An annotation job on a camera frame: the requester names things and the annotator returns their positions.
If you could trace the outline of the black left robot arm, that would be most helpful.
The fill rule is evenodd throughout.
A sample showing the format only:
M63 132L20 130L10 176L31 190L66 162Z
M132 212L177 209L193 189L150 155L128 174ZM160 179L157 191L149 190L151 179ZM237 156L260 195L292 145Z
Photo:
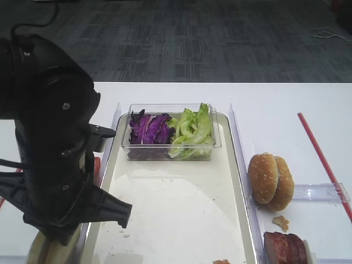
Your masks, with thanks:
M82 223L128 225L131 204L94 182L94 154L110 128L90 119L101 95L61 48L38 35L1 39L1 119L13 120L20 161L1 173L1 196L23 221L67 245Z

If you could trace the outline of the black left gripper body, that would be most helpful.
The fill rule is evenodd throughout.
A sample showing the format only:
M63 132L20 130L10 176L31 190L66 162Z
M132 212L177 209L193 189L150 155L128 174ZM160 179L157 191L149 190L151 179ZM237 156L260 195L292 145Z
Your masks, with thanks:
M94 182L94 152L85 150L89 125L15 123L27 189L23 221L66 246Z

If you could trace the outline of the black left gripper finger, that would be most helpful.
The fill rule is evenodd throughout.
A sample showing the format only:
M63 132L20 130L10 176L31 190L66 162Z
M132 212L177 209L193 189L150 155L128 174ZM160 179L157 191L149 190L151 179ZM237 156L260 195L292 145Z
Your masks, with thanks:
M123 202L103 189L93 185L84 196L79 211L79 223L115 221L122 228L129 223L132 205Z
M7 202L17 209L26 209L27 196L22 170L1 172L1 207Z

